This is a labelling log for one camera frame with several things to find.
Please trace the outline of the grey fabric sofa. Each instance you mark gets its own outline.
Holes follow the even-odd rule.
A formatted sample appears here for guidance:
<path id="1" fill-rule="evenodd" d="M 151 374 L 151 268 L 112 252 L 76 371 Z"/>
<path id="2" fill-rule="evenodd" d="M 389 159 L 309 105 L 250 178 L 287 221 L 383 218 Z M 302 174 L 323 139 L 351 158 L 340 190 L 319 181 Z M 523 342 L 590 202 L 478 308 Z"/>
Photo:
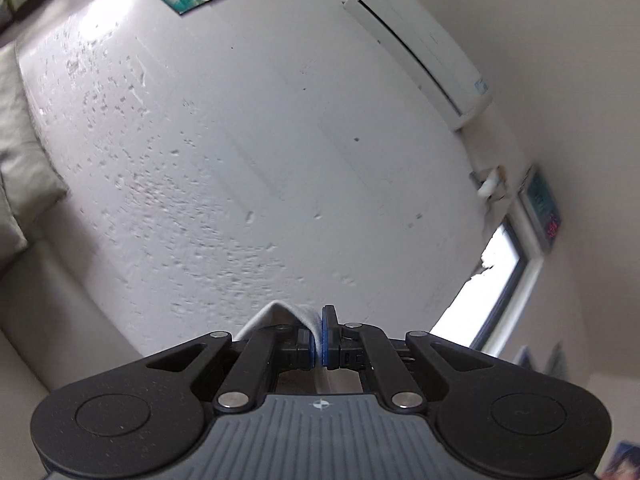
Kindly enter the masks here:
<path id="1" fill-rule="evenodd" d="M 48 393 L 141 358 L 40 240 L 1 273 L 1 477 L 46 471 L 29 423 Z"/>

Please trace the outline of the white wall air conditioner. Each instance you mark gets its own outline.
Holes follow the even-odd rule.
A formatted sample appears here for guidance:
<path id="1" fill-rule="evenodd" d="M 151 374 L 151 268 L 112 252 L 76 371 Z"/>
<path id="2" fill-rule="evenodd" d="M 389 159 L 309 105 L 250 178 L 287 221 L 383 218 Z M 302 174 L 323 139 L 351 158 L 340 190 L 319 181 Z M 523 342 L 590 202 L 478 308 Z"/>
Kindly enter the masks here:
<path id="1" fill-rule="evenodd" d="M 345 0 L 343 8 L 404 69 L 451 131 L 491 103 L 483 76 L 418 0 Z"/>

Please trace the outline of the small teal wall picture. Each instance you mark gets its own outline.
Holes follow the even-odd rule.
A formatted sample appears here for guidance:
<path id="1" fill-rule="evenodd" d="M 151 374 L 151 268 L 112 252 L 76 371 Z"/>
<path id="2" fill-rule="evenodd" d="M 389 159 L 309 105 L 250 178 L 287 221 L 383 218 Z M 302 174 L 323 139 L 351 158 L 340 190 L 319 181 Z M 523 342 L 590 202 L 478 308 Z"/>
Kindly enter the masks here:
<path id="1" fill-rule="evenodd" d="M 518 187 L 518 200 L 543 252 L 551 252 L 558 238 L 562 218 L 558 204 L 538 165 L 530 166 Z"/>

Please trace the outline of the rear olive cushion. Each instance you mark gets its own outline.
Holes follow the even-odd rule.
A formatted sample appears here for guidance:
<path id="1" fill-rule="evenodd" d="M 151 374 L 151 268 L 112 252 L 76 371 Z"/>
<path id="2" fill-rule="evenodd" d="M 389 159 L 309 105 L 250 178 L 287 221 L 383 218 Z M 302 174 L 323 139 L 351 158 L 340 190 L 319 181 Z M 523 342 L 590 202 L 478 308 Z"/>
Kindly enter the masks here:
<path id="1" fill-rule="evenodd" d="M 28 241 L 14 217 L 6 198 L 4 183 L 0 184 L 0 266 L 4 272 L 8 266 L 28 248 Z"/>

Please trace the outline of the window frame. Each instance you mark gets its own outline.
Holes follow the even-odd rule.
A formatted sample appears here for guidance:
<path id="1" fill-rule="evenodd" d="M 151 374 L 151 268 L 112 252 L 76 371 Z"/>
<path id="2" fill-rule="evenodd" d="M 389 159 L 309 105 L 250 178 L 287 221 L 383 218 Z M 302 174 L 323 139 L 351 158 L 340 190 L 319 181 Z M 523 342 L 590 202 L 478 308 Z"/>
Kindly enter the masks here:
<path id="1" fill-rule="evenodd" d="M 431 333 L 498 356 L 532 293 L 542 260 L 528 222 L 516 212 L 507 214 Z"/>

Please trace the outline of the light grey sweatshirt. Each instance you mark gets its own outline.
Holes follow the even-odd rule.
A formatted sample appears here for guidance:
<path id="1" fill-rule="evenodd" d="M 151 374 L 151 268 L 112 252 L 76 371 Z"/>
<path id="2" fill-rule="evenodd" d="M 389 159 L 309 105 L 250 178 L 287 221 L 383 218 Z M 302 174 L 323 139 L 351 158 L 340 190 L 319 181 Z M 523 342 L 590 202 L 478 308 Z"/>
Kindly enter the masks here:
<path id="1" fill-rule="evenodd" d="M 308 304 L 287 304 L 273 300 L 262 307 L 235 334 L 235 340 L 250 338 L 260 328 L 276 325 L 304 326 L 311 333 L 316 365 L 311 370 L 280 372 L 275 393 L 281 394 L 347 394 L 363 393 L 360 377 L 352 370 L 327 370 L 321 365 L 321 318 Z"/>

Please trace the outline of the front olive cushion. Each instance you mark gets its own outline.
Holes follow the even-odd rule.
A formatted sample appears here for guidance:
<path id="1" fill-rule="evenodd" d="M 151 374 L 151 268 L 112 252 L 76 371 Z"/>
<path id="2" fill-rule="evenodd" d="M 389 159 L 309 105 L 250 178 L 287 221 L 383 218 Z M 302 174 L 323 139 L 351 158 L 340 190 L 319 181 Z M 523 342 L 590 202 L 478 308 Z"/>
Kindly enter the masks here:
<path id="1" fill-rule="evenodd" d="M 15 44 L 1 48 L 1 177 L 23 230 L 67 194 L 32 120 Z"/>

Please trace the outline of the olive cushion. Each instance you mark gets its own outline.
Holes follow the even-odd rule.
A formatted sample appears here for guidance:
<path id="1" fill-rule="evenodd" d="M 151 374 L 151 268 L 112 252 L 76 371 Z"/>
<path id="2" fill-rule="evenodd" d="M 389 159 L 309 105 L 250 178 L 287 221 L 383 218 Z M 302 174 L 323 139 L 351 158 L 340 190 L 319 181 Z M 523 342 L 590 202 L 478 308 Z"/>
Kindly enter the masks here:
<path id="1" fill-rule="evenodd" d="M 15 44 L 1 48 L 1 177 L 23 230 L 67 194 L 32 120 Z"/>
<path id="2" fill-rule="evenodd" d="M 28 248 L 28 241 L 14 217 L 6 198 L 4 183 L 0 184 L 0 266 L 4 272 L 8 266 Z"/>

